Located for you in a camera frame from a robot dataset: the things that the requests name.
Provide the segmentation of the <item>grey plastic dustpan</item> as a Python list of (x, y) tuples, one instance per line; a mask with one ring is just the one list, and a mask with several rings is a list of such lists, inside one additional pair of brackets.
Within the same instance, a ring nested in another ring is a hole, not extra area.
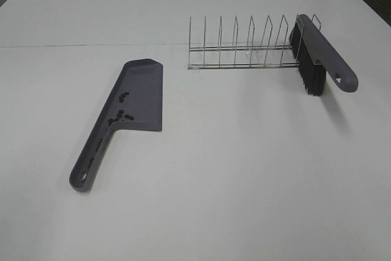
[[(129, 92), (124, 103), (119, 96)], [(118, 109), (132, 116), (132, 120), (114, 122), (103, 137), (96, 152), (97, 142), (107, 128), (107, 120), (115, 117)], [(119, 130), (161, 131), (163, 128), (163, 65), (153, 59), (138, 59), (124, 64), (84, 147), (70, 172), (70, 186), (78, 192), (91, 190), (106, 148)]]

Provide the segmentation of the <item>grey brush black bristles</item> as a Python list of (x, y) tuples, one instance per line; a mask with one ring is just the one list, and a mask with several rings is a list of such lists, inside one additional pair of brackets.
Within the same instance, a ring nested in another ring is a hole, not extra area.
[(340, 90), (357, 91), (357, 75), (306, 14), (296, 17), (289, 41), (309, 95), (323, 94), (327, 75)]

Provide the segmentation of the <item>pile of coffee beans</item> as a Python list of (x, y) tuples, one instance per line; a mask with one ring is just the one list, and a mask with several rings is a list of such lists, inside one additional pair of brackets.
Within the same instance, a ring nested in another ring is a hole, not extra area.
[[(119, 102), (120, 102), (120, 103), (124, 103), (125, 98), (126, 98), (127, 96), (129, 96), (129, 94), (130, 94), (129, 92), (124, 92), (124, 93), (122, 93), (122, 94), (119, 96)], [(133, 118), (132, 118), (131, 115), (125, 114), (125, 111), (124, 111), (123, 109), (118, 109), (117, 114), (115, 115), (115, 117), (110, 117), (110, 118), (107, 120), (107, 123), (108, 123), (107, 128), (104, 130), (104, 133), (103, 133), (102, 137), (99, 138), (99, 140), (98, 140), (98, 142), (97, 142), (97, 147), (95, 148), (95, 151), (96, 151), (96, 152), (99, 150), (100, 145), (101, 145), (102, 142), (103, 142), (103, 137), (104, 137), (104, 135), (107, 133), (109, 127), (110, 127), (114, 122), (118, 122), (118, 121), (120, 121), (120, 120), (123, 121), (123, 120), (125, 120), (125, 119), (130, 119), (130, 120), (132, 120)]]

